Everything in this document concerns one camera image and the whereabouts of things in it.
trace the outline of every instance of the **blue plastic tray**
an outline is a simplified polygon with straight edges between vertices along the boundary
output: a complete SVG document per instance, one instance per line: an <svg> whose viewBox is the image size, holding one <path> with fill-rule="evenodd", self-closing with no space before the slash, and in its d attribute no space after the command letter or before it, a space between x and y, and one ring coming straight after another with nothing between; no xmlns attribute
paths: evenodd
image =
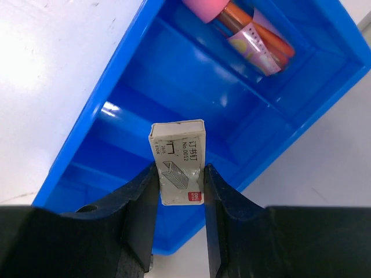
<svg viewBox="0 0 371 278"><path fill-rule="evenodd" d="M204 119L206 160L245 189L370 69L371 53L335 0L246 0L296 49L269 78L178 0L144 1L61 149L34 205L75 211L153 161L154 122ZM202 206L159 205L153 252L205 223Z"/></svg>

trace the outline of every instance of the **pink label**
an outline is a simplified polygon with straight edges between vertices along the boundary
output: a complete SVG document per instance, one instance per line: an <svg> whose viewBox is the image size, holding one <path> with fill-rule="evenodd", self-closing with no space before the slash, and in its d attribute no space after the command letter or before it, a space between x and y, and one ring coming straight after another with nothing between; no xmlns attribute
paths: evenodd
<svg viewBox="0 0 371 278"><path fill-rule="evenodd" d="M247 61L261 69L265 75L276 74L281 70L256 32L253 23L228 38L228 41Z"/></svg>

